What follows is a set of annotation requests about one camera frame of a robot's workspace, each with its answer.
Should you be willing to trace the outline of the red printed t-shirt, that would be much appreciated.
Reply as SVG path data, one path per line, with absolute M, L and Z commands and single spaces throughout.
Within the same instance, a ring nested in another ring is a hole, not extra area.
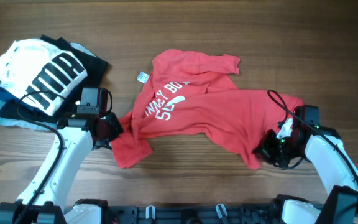
M 239 61 L 177 49 L 157 55 L 133 109 L 120 120 L 123 133 L 111 143 L 118 166 L 132 167 L 150 155 L 151 138 L 203 133 L 259 169 L 254 149 L 288 116 L 265 90 L 236 87 L 231 75 L 239 73 Z

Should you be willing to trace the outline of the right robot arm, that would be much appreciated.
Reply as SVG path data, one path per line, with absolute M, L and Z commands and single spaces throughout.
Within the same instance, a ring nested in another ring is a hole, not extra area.
M 319 123 L 319 108 L 303 105 L 292 112 L 285 127 L 289 136 L 268 131 L 254 154 L 283 170 L 294 159 L 309 161 L 316 169 L 328 197 L 321 208 L 311 202 L 279 195 L 269 217 L 281 223 L 353 223 L 358 218 L 358 170 L 347 155 L 338 132 Z

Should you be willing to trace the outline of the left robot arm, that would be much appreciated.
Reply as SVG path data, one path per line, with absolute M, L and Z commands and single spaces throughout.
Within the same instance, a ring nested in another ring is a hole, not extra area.
M 94 149 L 107 148 L 122 132 L 112 112 L 112 94 L 105 88 L 82 89 L 80 103 L 64 114 L 54 144 L 38 173 L 12 203 L 0 203 L 0 223 L 114 223 L 107 201 L 83 199 L 65 211 L 76 173 Z

